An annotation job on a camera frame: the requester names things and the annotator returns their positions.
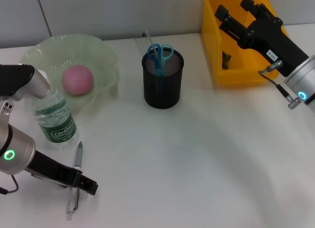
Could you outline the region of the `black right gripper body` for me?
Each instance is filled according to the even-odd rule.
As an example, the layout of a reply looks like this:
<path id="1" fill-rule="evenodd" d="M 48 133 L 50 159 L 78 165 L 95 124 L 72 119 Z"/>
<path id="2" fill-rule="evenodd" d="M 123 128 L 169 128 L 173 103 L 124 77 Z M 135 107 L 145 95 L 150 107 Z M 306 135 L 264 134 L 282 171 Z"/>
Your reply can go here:
<path id="1" fill-rule="evenodd" d="M 303 52 L 288 36 L 281 25 L 270 18 L 254 20 L 248 27 L 237 32 L 238 45 L 243 49 L 253 49 L 269 63 L 282 61 L 279 73 L 287 77 L 309 56 Z"/>

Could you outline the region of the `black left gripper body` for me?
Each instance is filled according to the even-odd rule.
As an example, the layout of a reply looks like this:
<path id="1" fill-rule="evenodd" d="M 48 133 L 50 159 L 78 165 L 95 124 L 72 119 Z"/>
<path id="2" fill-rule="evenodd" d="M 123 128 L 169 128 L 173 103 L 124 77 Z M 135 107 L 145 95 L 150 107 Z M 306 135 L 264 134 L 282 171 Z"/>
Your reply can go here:
<path id="1" fill-rule="evenodd" d="M 26 167 L 26 171 L 67 186 L 75 188 L 81 186 L 80 179 L 82 173 L 79 170 L 63 165 L 39 151 L 35 151 L 31 162 Z"/>

